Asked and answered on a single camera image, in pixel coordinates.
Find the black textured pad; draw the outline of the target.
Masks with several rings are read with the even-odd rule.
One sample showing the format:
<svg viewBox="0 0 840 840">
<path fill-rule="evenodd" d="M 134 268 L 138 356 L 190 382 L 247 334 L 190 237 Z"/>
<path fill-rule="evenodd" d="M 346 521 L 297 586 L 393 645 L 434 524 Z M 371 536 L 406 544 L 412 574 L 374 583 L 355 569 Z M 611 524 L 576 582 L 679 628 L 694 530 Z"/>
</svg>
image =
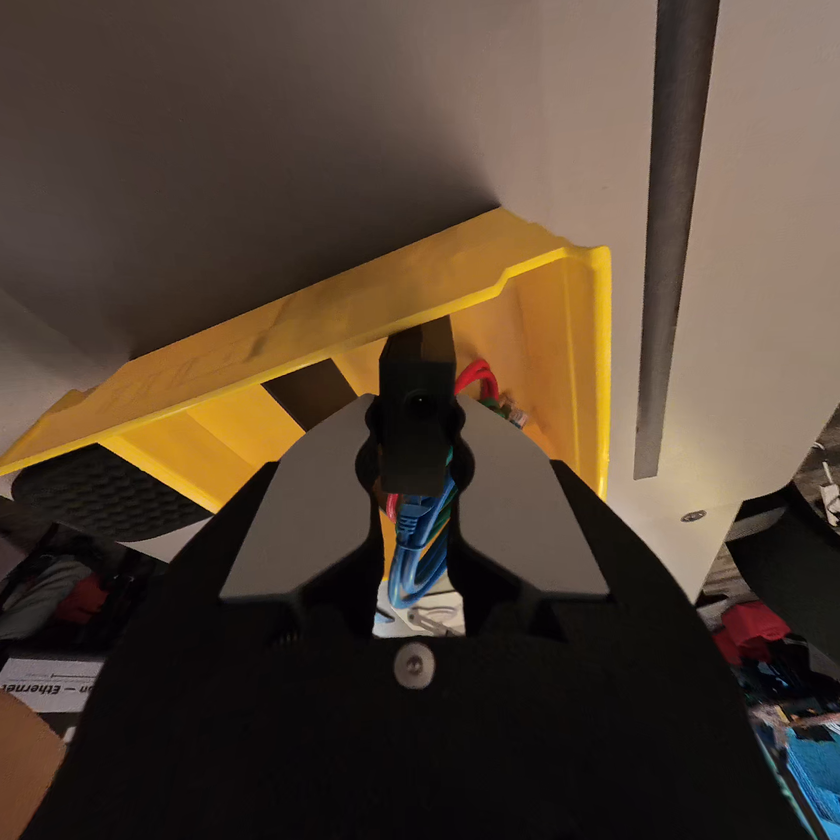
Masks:
<svg viewBox="0 0 840 840">
<path fill-rule="evenodd" d="M 213 515 L 99 444 L 22 469 L 11 493 L 54 522 L 121 543 L 156 539 Z"/>
</svg>

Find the white poster stand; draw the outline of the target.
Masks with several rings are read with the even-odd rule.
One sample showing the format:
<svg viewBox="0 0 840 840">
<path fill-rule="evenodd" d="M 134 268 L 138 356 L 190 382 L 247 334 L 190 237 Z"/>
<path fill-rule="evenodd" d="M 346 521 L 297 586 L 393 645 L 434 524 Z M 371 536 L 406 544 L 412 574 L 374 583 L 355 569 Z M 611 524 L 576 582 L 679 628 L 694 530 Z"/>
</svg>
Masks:
<svg viewBox="0 0 840 840">
<path fill-rule="evenodd" d="M 378 638 L 458 637 L 466 632 L 463 599 L 456 591 L 427 594 L 407 608 L 394 607 L 381 587 L 372 634 Z"/>
</svg>

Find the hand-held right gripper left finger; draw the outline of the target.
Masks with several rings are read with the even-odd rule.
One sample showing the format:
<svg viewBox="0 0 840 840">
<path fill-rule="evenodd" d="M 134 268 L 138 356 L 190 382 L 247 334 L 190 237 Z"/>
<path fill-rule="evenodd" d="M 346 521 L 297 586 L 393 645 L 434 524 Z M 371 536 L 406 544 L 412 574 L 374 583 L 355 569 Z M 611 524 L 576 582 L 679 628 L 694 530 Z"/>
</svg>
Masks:
<svg viewBox="0 0 840 840">
<path fill-rule="evenodd" d="M 382 540 L 380 516 L 356 468 L 374 399 L 357 397 L 280 458 L 219 593 L 223 602 L 289 601 Z"/>
</svg>

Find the black bin divider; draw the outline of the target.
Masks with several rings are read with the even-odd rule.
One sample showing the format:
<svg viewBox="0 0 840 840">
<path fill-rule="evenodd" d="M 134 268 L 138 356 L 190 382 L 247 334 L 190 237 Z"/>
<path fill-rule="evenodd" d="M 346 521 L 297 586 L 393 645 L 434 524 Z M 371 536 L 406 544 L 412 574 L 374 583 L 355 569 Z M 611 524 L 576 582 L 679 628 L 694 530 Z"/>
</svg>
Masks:
<svg viewBox="0 0 840 840">
<path fill-rule="evenodd" d="M 262 386 L 304 433 L 358 397 L 333 359 L 284 374 Z"/>
</svg>

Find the black ethernet switch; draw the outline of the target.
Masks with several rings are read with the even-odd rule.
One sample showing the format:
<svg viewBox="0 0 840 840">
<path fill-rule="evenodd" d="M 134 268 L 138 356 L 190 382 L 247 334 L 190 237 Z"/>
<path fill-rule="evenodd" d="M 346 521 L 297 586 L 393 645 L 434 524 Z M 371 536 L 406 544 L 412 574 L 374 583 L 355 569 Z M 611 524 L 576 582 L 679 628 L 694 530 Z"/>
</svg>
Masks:
<svg viewBox="0 0 840 840">
<path fill-rule="evenodd" d="M 386 494 L 444 493 L 456 353 L 449 316 L 393 334 L 379 359 L 381 488 Z"/>
</svg>

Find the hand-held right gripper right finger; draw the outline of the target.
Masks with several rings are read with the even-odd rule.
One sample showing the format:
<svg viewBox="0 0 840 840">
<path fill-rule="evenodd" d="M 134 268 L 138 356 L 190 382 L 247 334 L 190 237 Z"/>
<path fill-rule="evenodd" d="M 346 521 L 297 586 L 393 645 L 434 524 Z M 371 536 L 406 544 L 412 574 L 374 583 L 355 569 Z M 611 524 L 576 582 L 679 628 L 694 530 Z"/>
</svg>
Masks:
<svg viewBox="0 0 840 840">
<path fill-rule="evenodd" d="M 550 458 L 475 399 L 456 397 L 472 472 L 458 494 L 449 578 L 465 601 L 604 601 L 610 588 Z"/>
</svg>

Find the yellow plastic bin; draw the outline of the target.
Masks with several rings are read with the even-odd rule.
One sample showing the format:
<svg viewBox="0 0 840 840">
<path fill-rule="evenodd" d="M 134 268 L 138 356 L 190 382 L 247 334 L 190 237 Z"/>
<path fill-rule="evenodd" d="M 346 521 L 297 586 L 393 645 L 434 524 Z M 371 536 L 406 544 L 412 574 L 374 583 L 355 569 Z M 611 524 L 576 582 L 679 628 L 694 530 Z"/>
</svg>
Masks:
<svg viewBox="0 0 840 840">
<path fill-rule="evenodd" d="M 264 382 L 333 359 L 357 396 L 377 394 L 385 340 L 444 316 L 457 372 L 487 362 L 504 408 L 524 415 L 525 435 L 606 499 L 611 297 L 608 248 L 489 211 L 69 391 L 2 453 L 2 527 L 15 505 L 32 521 L 73 529 L 15 502 L 12 482 L 90 445 L 214 515 L 304 435 Z M 139 542 L 91 536 L 167 562 L 210 519 Z"/>
</svg>

